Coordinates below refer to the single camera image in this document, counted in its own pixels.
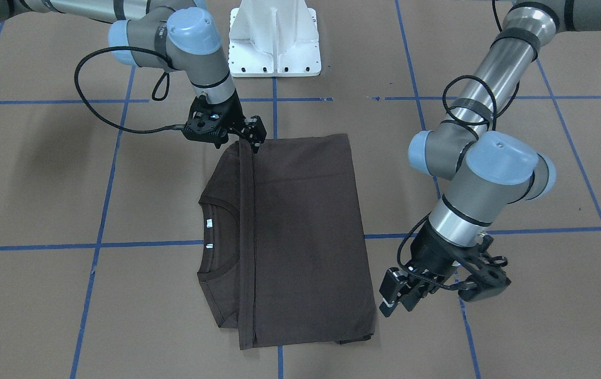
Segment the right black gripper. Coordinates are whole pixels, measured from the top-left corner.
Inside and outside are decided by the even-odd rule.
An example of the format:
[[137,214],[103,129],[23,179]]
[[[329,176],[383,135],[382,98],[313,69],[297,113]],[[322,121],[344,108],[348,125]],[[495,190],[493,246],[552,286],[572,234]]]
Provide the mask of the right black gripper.
[[245,118],[237,92],[217,104],[210,104],[204,94],[196,97],[181,132],[188,140],[213,144],[216,148],[226,144],[233,134],[248,142],[253,154],[259,153],[267,137],[260,116]]

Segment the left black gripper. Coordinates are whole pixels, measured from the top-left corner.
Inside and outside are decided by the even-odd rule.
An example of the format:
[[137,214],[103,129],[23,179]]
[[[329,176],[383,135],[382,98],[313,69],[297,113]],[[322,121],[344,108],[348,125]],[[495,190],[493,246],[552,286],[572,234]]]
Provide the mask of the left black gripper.
[[380,284],[382,302],[378,309],[390,317],[401,304],[411,312],[428,294],[438,290],[457,291],[464,302],[496,296],[512,283],[504,271],[508,260],[492,257],[488,248],[491,235],[483,235],[472,247],[459,247],[433,230],[425,216],[414,226],[418,230],[409,247],[411,259],[405,272],[388,268]]

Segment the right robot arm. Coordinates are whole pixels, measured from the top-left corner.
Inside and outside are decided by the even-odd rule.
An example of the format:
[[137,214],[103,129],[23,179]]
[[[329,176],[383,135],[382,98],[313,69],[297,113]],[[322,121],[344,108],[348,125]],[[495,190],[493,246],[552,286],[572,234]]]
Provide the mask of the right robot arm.
[[29,12],[79,15],[110,25],[108,47],[86,55],[74,72],[75,89],[90,111],[80,72],[91,58],[112,53],[120,63],[163,70],[162,80],[184,72],[195,92],[185,123],[139,134],[180,131],[216,148],[233,134],[248,142],[252,153],[264,144],[264,123],[243,114],[223,39],[203,1],[0,1],[0,23]]

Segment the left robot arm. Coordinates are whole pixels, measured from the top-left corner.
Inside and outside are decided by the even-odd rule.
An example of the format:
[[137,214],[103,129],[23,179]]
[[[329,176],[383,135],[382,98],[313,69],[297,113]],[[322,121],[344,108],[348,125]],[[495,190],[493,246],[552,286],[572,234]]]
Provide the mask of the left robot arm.
[[497,25],[476,72],[444,89],[438,128],[409,144],[409,164],[449,187],[397,248],[397,266],[379,288],[383,316],[399,306],[412,311],[438,290],[456,291],[465,302],[502,293],[511,283],[509,262],[489,254],[487,230],[505,206],[534,201],[555,185],[550,158],[496,125],[530,63],[557,34],[601,31],[601,1],[516,1]]

